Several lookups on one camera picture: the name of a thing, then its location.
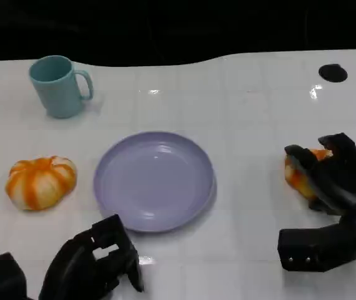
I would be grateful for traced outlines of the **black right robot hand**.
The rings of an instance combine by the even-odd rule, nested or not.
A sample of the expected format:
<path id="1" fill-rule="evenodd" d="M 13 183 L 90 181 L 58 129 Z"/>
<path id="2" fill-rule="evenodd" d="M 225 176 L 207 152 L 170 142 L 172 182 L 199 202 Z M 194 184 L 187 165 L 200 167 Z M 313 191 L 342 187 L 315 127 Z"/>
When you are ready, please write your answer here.
<path id="1" fill-rule="evenodd" d="M 311 210 L 356 214 L 356 145 L 345 133 L 318 138 L 322 149 L 296 144 L 285 150 L 285 180 Z"/>

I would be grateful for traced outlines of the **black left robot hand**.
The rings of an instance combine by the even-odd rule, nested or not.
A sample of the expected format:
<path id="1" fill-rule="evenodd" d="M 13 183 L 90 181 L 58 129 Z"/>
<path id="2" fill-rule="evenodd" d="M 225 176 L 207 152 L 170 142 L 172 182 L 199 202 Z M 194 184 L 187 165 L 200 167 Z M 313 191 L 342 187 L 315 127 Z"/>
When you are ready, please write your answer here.
<path id="1" fill-rule="evenodd" d="M 126 275 L 144 292 L 139 255 L 116 214 L 68 240 L 52 260 L 39 299 L 103 299 Z"/>

